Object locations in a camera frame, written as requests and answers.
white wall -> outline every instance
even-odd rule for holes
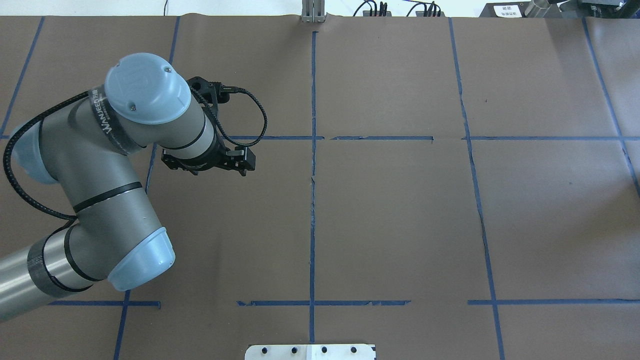
[[[487,0],[442,0],[436,3],[451,17],[477,17]],[[326,0],[325,10],[351,16],[361,0]],[[389,1],[394,16],[405,16],[413,3]],[[164,0],[0,0],[0,15],[162,15]],[[169,0],[168,15],[299,15],[301,0]]]

blue joint cover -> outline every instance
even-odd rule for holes
[[[23,126],[16,127],[11,136],[18,132]],[[31,126],[31,129],[24,133],[13,148],[12,157],[18,161],[18,164],[23,167],[24,171],[32,179],[43,184],[57,184],[42,161],[42,155],[40,154],[40,126],[42,122]]]
[[[138,53],[120,59],[104,81],[113,109],[139,124],[165,124],[180,117],[191,103],[189,85],[165,59]]]
[[[174,261],[171,241],[161,227],[120,260],[107,280],[118,291],[131,290],[167,271]]]

black band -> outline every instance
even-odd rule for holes
[[[120,154],[130,155],[142,148],[142,146],[133,141],[120,124],[116,111],[107,100],[103,86],[89,90],[89,101],[91,102],[93,117],[98,122],[102,132],[109,138],[111,144],[120,151]]]
[[[83,279],[89,280],[89,281],[93,281],[93,282],[101,281],[102,279],[96,279],[96,278],[90,277],[84,271],[80,270],[80,268],[78,267],[78,264],[74,260],[74,257],[71,256],[71,248],[69,247],[69,239],[71,239],[71,230],[73,230],[74,227],[75,227],[75,225],[70,227],[69,230],[67,230],[67,233],[65,234],[65,255],[67,256],[67,261],[69,262],[69,265],[71,265],[71,268],[74,269],[76,274],[80,275],[80,277],[82,277]]]
[[[129,190],[138,189],[141,187],[142,187],[142,184],[139,181],[136,181],[135,183],[119,186],[115,189],[109,190],[108,192],[104,192],[100,195],[96,195],[94,197],[86,199],[85,201],[82,201],[80,204],[74,206],[74,211],[76,213],[79,213],[80,211],[88,208],[91,205],[96,205],[100,201],[105,201],[106,199],[110,199],[116,195],[120,195],[121,193],[128,192]]]
[[[196,143],[196,141],[198,141],[198,139],[200,137],[202,137],[202,134],[204,134],[205,127],[207,127],[207,120],[206,119],[204,119],[204,121],[203,121],[202,130],[200,130],[200,134],[198,134],[198,136],[196,136],[196,138],[193,139],[193,141],[191,141],[187,145],[183,145],[183,146],[180,146],[180,147],[164,147],[164,146],[163,147],[165,149],[167,149],[167,150],[180,150],[180,149],[184,149],[185,147],[189,147],[189,146],[193,145],[194,143]]]
[[[72,289],[62,284],[55,276],[52,276],[44,264],[44,245],[49,238],[46,237],[31,246],[27,255],[27,269],[33,284],[50,297],[61,298],[87,290],[91,286],[82,289]]]

horizontal blue tape line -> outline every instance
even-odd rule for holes
[[[50,302],[53,306],[122,306],[121,300],[56,300]],[[153,306],[160,308],[160,301],[129,301],[129,306]]]
[[[336,136],[331,140],[429,140],[433,136]]]
[[[582,141],[638,141],[640,136],[470,136],[471,140],[582,140]]]
[[[315,306],[404,306],[411,300],[316,300]],[[309,306],[309,300],[254,300],[236,301],[238,306]]]
[[[516,299],[496,300],[496,305],[579,305],[579,304],[640,304],[640,299]],[[491,300],[469,300],[468,305],[493,305]]]
[[[230,136],[233,140],[255,140],[258,136]],[[313,136],[263,136],[263,140],[313,140]],[[324,136],[317,136],[316,140],[324,140]]]

metal bracket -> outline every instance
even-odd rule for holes
[[[302,22],[324,22],[324,0],[302,0]]]
[[[367,344],[253,345],[244,360],[375,360],[376,346]]]

